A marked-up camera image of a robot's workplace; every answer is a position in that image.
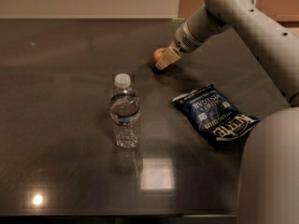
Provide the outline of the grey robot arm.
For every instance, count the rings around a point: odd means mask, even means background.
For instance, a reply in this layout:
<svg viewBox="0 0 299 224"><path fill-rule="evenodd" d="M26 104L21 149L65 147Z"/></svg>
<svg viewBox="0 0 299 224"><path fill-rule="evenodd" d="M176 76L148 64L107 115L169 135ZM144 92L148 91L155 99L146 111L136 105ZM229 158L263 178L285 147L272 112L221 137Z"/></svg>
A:
<svg viewBox="0 0 299 224"><path fill-rule="evenodd" d="M256 0L204 0L176 31L160 70L225 28L245 43L252 99L270 93L279 111L262 119L242 153L237 224L299 224L299 38L256 7Z"/></svg>

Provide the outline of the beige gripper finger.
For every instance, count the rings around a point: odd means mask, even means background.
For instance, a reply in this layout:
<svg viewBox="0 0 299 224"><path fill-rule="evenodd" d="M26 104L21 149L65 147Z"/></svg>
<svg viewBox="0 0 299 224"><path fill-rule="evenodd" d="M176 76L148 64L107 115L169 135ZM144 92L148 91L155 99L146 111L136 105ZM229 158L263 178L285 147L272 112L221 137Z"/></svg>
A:
<svg viewBox="0 0 299 224"><path fill-rule="evenodd" d="M180 52L176 47L159 48L154 51L155 67L164 70L180 59Z"/></svg>

